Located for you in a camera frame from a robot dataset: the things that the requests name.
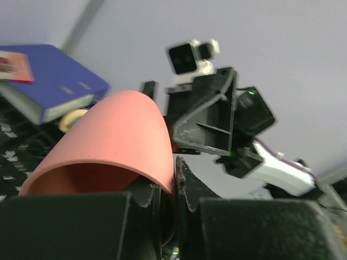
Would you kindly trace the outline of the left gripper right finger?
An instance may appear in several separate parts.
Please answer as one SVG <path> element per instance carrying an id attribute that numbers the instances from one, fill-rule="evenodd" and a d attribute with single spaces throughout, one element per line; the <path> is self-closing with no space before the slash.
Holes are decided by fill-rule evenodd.
<path id="1" fill-rule="evenodd" d="M 301 199 L 222 199 L 176 159 L 181 259 L 346 259 L 327 213 Z"/>

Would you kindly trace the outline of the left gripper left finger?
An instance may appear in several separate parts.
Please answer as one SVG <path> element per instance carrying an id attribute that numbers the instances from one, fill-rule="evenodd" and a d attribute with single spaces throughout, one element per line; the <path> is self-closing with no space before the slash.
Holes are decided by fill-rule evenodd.
<path id="1" fill-rule="evenodd" d="M 1 259 L 160 259 L 161 190 L 18 196 L 1 205 Z"/>

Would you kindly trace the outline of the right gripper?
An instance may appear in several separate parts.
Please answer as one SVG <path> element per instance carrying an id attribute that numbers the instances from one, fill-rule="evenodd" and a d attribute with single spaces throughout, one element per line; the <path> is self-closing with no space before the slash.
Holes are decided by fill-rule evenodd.
<path id="1" fill-rule="evenodd" d="M 238 88 L 237 81 L 237 71 L 224 67 L 167 88 L 165 121 L 174 153 L 232 155 L 275 123 L 257 88 Z M 141 92 L 154 100 L 156 81 L 144 82 Z"/>

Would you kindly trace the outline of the pink plastic cup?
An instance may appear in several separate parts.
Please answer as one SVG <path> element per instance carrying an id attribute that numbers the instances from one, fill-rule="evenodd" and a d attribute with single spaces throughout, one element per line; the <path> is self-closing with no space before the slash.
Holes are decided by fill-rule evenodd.
<path id="1" fill-rule="evenodd" d="M 163 243 L 173 236 L 174 164 L 163 116 L 133 90 L 93 106 L 23 183 L 20 196 L 116 193 L 138 177 L 165 193 Z"/>

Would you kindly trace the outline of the cream bird pattern plate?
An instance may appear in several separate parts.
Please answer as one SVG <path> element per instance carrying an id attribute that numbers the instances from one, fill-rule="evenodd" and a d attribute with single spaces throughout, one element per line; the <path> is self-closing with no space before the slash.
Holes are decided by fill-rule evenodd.
<path id="1" fill-rule="evenodd" d="M 59 122 L 59 130 L 61 130 L 63 133 L 67 133 L 73 127 L 73 125 L 87 112 L 87 109 L 76 109 L 65 114 Z"/>

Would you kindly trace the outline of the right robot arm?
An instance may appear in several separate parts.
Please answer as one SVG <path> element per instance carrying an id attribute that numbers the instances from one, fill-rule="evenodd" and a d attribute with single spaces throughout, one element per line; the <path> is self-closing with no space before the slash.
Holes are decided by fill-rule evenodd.
<path id="1" fill-rule="evenodd" d="M 173 153 L 216 155 L 227 174 L 263 181 L 273 198 L 312 199 L 345 212 L 334 188 L 319 182 L 303 160 L 287 160 L 258 138 L 275 117 L 256 87 L 238 88 L 236 81 L 232 67 L 175 76 L 164 116 Z"/>

